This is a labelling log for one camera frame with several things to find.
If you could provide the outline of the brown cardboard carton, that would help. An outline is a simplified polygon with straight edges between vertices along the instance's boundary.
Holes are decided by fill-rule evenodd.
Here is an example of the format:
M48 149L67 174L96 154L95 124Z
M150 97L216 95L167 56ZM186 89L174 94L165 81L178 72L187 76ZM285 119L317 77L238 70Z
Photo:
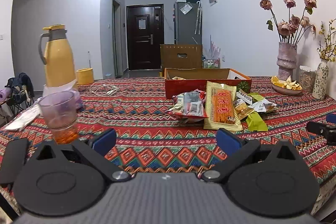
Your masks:
M161 44L160 51L163 70L202 68L202 45Z

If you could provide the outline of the bowl of orange peels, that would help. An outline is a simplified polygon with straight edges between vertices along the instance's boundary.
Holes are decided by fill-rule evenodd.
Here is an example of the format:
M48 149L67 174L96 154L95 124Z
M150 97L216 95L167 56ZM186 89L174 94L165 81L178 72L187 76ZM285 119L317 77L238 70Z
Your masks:
M302 86L297 81L292 81L290 76L286 80L279 80L277 76L272 76L270 82L272 88L281 94L296 96L303 91Z

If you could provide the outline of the storage rack with bottles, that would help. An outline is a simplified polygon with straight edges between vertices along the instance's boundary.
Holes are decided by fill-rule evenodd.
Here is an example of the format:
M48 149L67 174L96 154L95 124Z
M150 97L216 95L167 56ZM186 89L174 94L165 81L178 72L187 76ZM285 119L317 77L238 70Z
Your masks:
M221 67L220 59L204 59L203 68L219 69Z

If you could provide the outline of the pink ceramic vase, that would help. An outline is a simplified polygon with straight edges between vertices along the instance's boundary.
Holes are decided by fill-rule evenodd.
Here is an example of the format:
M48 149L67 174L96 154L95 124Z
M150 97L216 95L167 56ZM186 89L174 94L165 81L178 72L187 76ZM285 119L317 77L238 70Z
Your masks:
M291 43L279 43L277 65L279 80L293 77L293 71L297 67L297 46Z

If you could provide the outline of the floral white vase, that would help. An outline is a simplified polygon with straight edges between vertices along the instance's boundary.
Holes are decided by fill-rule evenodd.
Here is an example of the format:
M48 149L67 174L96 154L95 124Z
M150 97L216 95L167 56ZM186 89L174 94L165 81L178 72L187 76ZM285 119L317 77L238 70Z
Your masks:
M318 100L323 100L326 94L327 80L329 76L329 67L327 62L328 61L326 59L321 59L316 71L312 96Z

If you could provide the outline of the large yellow-green snack pack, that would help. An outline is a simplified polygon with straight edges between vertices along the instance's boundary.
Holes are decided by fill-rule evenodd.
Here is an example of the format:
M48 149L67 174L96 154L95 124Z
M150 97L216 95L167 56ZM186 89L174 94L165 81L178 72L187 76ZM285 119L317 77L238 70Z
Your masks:
M264 97L258 93L250 93L249 95L253 98L253 103L264 99ZM260 113L257 113L256 111L247 116L246 123L248 126L248 130L250 132L268 131L268 126L266 125L264 120L260 117Z

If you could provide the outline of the small yellow cup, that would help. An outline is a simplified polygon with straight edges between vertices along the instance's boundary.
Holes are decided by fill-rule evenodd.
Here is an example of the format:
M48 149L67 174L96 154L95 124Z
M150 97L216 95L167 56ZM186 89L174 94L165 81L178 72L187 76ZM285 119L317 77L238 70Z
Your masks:
M79 85L88 85L94 82L93 69L83 68L76 71L77 82Z

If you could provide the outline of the yellow blossom branches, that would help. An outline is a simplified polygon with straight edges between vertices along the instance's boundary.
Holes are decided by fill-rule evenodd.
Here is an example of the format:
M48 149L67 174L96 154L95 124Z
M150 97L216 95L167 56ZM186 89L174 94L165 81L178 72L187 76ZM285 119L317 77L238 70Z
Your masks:
M335 19L329 20L327 27L321 22L317 51L323 60L335 63Z

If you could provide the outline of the grey refrigerator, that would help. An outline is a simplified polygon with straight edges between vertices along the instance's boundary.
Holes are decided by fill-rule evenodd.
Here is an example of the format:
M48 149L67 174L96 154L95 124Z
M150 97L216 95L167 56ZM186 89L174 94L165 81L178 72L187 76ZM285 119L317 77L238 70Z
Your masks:
M174 43L202 44L200 2L175 2L174 4Z

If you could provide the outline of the red silver snack bag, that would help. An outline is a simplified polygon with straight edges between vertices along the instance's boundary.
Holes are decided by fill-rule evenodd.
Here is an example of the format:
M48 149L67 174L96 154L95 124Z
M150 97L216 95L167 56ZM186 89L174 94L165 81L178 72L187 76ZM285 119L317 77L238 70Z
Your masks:
M207 118L205 111L206 92L194 90L173 96L173 106L166 111L172 117L187 121L202 121Z

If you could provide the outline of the golden orange stick snack pack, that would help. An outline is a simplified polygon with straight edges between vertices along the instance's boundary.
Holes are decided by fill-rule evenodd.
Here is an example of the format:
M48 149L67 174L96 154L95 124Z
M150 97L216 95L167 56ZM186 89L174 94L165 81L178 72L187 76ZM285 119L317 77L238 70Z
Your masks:
M207 81L206 85L206 115L204 129L227 129L237 132L243 129L238 114L234 108L236 87Z

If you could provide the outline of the small green white packet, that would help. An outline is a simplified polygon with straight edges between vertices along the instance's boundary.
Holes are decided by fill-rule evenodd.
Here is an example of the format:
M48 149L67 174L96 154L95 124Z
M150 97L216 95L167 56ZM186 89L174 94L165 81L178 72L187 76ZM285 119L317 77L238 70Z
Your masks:
M278 109L277 104L268 101L267 99L262 99L253 103L249 108L253 109L257 113L270 113Z

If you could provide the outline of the white grey snack packet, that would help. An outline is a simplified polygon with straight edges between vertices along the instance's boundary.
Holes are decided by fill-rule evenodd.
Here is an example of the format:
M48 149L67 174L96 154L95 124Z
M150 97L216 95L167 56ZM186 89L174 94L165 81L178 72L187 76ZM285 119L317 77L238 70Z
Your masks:
M236 97L238 99L243 100L248 105L253 104L253 98L250 95L248 95L245 91L243 91L242 89L236 92Z

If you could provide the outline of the dried pink roses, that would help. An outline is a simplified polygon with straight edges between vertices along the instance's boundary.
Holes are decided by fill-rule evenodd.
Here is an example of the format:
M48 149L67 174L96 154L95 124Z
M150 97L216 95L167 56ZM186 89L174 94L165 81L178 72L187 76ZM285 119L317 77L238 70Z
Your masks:
M296 16L291 11L296 7L295 0L284 0L288 18L277 20L273 12L273 5L271 0L260 0L260 7L263 10L269 11L272 18L266 22L268 30L273 31L276 28L280 43L288 43L297 46L304 34L310 31L316 34L316 26L310 22L307 15L312 15L313 10L317 8L317 0L303 0L304 8L301 16Z

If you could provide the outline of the yellow thermos jug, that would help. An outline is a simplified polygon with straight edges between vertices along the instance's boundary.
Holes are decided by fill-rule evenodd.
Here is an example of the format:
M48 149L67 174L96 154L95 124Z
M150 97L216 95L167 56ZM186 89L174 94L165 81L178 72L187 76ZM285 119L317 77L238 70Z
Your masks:
M56 88L68 85L77 88L74 57L64 24L43 27L38 51L45 67L46 86Z

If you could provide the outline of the dark entrance door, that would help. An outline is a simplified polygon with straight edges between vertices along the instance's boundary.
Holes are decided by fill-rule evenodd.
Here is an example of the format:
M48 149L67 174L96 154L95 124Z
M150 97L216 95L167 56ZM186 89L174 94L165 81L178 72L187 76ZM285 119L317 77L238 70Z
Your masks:
M163 4L128 6L126 36L129 70L159 69L165 42Z

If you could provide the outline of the clear plastic cup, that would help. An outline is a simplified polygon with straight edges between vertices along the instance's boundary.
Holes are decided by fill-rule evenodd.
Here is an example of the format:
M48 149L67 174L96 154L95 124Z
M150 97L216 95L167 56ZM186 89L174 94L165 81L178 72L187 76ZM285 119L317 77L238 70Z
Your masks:
M57 144L69 144L78 138L76 100L73 92L49 94L42 97L38 105Z

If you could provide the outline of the red cardboard snack box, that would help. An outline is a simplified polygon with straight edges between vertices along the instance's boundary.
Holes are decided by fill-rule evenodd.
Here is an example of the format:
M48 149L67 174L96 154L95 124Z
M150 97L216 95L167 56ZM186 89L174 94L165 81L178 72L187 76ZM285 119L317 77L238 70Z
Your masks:
M246 93L251 90L252 79L234 69L174 69L165 68L165 94L167 99L180 93L191 92L195 89L206 91L207 82L226 84L243 89Z

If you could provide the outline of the pumpkin seed crisp packet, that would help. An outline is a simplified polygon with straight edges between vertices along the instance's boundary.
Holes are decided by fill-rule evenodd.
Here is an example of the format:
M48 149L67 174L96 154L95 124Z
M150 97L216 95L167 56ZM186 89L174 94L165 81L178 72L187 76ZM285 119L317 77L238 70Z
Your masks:
M254 109L249 107L243 100L236 99L233 102L234 108L237 112L238 119L243 120L246 118L249 114L254 112Z

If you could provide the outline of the clear jar with lid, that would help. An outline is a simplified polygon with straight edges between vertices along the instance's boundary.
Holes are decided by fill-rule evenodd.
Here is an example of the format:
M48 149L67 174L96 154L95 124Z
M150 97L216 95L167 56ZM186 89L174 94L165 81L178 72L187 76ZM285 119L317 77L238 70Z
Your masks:
M310 67L300 65L299 66L299 84L303 90L312 93L316 78L316 71Z

